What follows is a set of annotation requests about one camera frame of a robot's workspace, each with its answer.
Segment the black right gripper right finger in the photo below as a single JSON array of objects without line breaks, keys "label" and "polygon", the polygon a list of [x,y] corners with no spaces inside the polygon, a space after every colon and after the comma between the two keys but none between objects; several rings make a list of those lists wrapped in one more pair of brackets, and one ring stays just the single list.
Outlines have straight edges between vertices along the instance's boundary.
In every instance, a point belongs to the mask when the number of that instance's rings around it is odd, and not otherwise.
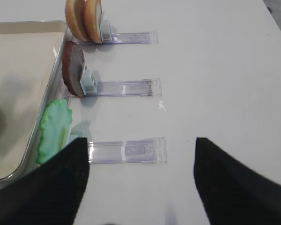
[{"label": "black right gripper right finger", "polygon": [[212,225],[281,225],[281,185],[198,137],[193,176]]}]

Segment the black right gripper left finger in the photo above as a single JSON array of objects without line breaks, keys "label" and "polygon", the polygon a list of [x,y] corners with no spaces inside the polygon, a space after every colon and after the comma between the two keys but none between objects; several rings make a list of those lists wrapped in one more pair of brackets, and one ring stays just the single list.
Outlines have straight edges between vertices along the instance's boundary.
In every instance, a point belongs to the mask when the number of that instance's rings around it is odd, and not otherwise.
[{"label": "black right gripper left finger", "polygon": [[72,225],[89,178],[86,138],[0,189],[0,225]]}]

